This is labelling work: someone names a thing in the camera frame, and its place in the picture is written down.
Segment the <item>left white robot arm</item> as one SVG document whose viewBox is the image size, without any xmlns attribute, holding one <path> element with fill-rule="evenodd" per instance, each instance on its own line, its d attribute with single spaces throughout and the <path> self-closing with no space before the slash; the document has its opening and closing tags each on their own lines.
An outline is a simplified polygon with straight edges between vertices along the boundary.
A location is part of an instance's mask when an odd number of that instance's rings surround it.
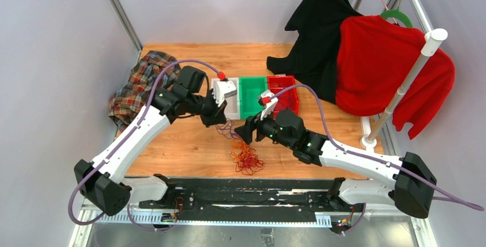
<svg viewBox="0 0 486 247">
<path fill-rule="evenodd" d="M 74 167 L 79 192 L 107 216 L 113 216 L 127 205 L 154 201 L 163 209 L 175 203 L 173 185 L 160 174 L 149 177 L 126 178 L 135 159 L 163 130 L 176 119 L 199 116 L 210 127 L 225 124 L 226 99 L 237 92 L 234 82 L 224 75 L 210 85 L 205 96 L 199 95 L 205 72 L 192 66 L 182 68 L 169 88 L 161 87 L 149 105 L 110 146 L 90 162 L 80 160 Z"/>
</svg>

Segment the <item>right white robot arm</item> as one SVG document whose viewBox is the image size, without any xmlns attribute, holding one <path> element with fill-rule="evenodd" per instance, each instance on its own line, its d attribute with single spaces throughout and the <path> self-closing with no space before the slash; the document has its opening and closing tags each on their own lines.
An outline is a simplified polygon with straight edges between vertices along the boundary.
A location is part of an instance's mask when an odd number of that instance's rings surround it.
<svg viewBox="0 0 486 247">
<path fill-rule="evenodd" d="M 415 218 L 428 218 L 436 177 L 412 152 L 391 156 L 367 152 L 331 140 L 327 135 L 306 129 L 303 119 L 290 109 L 276 117 L 248 117 L 235 133 L 246 143 L 264 138 L 292 150 L 305 164 L 336 167 L 363 175 L 365 179 L 335 179 L 327 195 L 329 206 L 337 211 L 348 205 L 374 203 L 393 205 Z"/>
</svg>

